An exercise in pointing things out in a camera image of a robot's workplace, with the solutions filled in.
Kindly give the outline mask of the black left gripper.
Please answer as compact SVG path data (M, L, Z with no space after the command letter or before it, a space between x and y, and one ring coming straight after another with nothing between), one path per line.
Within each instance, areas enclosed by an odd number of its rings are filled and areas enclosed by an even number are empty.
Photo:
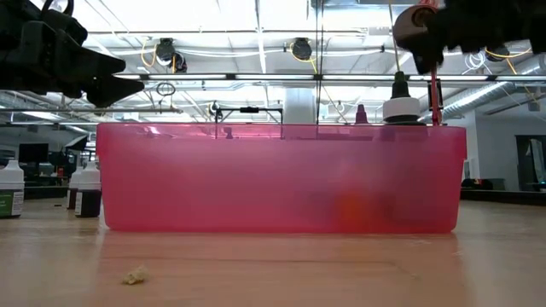
M81 76L112 75L126 68L125 61L86 49L66 31L42 21L26 22L20 34L14 48L0 51L0 90L80 96ZM95 107L110 107L143 89L140 81L114 76L82 84Z

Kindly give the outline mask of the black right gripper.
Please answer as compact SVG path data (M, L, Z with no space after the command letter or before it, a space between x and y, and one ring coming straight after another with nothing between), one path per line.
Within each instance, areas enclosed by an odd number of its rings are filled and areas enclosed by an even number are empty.
M411 36L417 72L427 74L441 64L444 46L475 52L511 41L511 13L512 0L444 0L446 29L417 27Z

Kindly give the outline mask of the small white-capped dropper bottle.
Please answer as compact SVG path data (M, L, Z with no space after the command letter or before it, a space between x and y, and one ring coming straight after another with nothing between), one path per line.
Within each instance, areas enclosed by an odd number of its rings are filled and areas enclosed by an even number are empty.
M95 161L89 161L78 180L75 200L75 217L98 217L101 212L101 173Z
M76 204L76 196L78 192L79 179L83 171L83 166L78 166L76 171L71 175L67 189L67 205L68 210L74 210Z

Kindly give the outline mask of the small green-labelled dropper bottle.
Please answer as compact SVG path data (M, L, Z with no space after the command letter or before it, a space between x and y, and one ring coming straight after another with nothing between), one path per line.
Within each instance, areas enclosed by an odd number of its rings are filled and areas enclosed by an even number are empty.
M0 169L0 218L19 217L25 197L24 171L12 159Z

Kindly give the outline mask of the translucent pink-red plastic bin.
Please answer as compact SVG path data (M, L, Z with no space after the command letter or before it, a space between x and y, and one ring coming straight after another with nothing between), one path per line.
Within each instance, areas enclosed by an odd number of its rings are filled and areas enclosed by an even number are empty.
M457 223L462 127L111 123L96 134L113 230L434 234Z

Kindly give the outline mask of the red desk lamp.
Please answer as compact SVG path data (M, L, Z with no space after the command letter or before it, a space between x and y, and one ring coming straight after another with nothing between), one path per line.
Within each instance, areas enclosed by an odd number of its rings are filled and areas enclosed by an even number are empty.
M428 21L439 11L437 0L419 0L403 11L394 21L392 34L398 47L409 50L413 54L416 69L419 74L429 74L428 100L429 110L432 112L433 125L442 122L442 95L437 67L439 60L433 59L432 52L425 52L425 36L429 34Z

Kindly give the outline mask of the white building column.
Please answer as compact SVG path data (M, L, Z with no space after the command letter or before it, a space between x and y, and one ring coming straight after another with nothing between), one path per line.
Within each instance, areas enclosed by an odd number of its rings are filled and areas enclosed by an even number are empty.
M285 124L315 124L316 108L316 97L313 89L285 89L283 105L283 122Z

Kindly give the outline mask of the thin black metal stand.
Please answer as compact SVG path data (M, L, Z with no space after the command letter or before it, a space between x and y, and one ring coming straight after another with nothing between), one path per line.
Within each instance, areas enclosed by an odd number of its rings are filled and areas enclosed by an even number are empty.
M219 118L219 114L223 111L226 111L227 114L223 115L222 118ZM214 113L214 124L224 122L233 112L238 113L260 113L265 112L268 115L271 115L272 112L278 112L280 114L280 120L276 119L276 122L281 126L280 138L284 138L284 111L282 108L273 108L273 107L216 107Z

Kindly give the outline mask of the dark low counter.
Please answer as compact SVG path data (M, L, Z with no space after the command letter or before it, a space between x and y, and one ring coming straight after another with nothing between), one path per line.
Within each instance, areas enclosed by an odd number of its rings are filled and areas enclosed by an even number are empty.
M461 189L461 200L546 206L546 192Z

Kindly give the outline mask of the small crumpled paper crumb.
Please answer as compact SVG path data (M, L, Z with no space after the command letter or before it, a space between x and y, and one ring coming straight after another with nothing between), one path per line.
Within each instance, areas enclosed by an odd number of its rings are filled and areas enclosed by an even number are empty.
M140 283L144 283L148 279L148 269L141 265L129 273L127 273L122 279L124 285L132 286Z

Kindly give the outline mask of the silver ventilation duct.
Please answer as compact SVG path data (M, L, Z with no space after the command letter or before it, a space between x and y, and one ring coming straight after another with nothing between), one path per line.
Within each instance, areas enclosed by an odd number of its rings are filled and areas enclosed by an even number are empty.
M442 120L454 118L524 88L546 87L546 82L498 82L457 93L444 100Z

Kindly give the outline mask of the dark horizontal ceiling rail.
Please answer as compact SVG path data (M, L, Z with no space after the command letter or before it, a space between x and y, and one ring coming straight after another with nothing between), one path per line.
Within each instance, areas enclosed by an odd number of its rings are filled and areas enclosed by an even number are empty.
M206 73L206 74L117 74L118 78L140 81L181 80L271 80L271 81L393 81L393 74L250 74L250 73ZM546 75L438 75L437 79L448 82L546 82Z

